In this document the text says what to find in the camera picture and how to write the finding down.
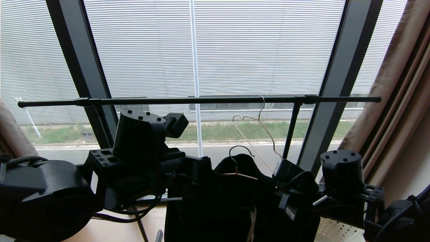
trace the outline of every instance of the street lamp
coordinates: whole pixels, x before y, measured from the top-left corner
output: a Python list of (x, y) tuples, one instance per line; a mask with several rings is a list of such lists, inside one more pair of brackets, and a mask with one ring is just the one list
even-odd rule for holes
[[(15, 101), (18, 101), (18, 102), (22, 101), (21, 97), (16, 97), (14, 99), (15, 99)], [(42, 138), (42, 136), (39, 133), (39, 130), (37, 129), (36, 125), (33, 122), (33, 119), (30, 116), (30, 113), (28, 112), (27, 108), (23, 108), (23, 109), (27, 112), (28, 118), (30, 119), (31, 124), (33, 125), (34, 131), (36, 131), (37, 136), (39, 137), (39, 139)]]

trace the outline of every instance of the curtain fold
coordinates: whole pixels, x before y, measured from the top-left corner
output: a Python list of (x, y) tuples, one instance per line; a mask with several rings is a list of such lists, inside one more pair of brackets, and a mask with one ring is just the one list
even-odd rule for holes
[(38, 155), (10, 110), (0, 99), (0, 154), (3, 153), (11, 155), (12, 158)]
[(363, 155), (366, 183), (382, 182), (429, 107), (429, 11), (430, 1), (408, 1), (369, 93), (382, 102), (365, 105), (339, 146)]

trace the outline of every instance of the white wall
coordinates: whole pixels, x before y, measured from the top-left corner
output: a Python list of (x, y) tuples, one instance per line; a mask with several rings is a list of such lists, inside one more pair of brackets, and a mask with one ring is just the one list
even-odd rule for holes
[(385, 204), (418, 195), (430, 183), (430, 109), (409, 144), (381, 184)]

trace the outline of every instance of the gray pavement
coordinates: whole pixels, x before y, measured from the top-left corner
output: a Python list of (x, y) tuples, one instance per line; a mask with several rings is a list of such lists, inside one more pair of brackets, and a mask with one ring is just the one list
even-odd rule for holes
[[(288, 160), (293, 163), (297, 162), (298, 156), (301, 150), (301, 143), (292, 144), (288, 154)], [(333, 143), (330, 145), (329, 150), (336, 149), (339, 146), (338, 143)], [(215, 145), (215, 146), (204, 146), (203, 155), (211, 158), (213, 168), (221, 162), (222, 159), (228, 156), (228, 151), (232, 146)], [(267, 175), (272, 175), (272, 170), (275, 169), (276, 164), (280, 161), (277, 154), (273, 152), (272, 145), (254, 145), (254, 148), (261, 155), (261, 157), (267, 162), (267, 165), (259, 158), (256, 152), (247, 146), (253, 155), (255, 155), (255, 162), (260, 171)], [(284, 145), (276, 145), (276, 151), (282, 155)], [(198, 156), (198, 151), (196, 146), (180, 146), (179, 149), (184, 151), (187, 155)], [(50, 160), (64, 160), (69, 161), (73, 164), (82, 164), (88, 157), (88, 152), (90, 149), (39, 149), (39, 155)], [(248, 153), (242, 147), (236, 147), (232, 150), (232, 155), (237, 155), (240, 153)]]

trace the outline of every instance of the laundry basket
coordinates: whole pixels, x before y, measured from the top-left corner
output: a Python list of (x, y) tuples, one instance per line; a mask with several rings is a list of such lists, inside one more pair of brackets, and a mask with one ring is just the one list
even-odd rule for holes
[(366, 242), (364, 230), (340, 223), (328, 218), (321, 218), (318, 231), (316, 232), (316, 242)]

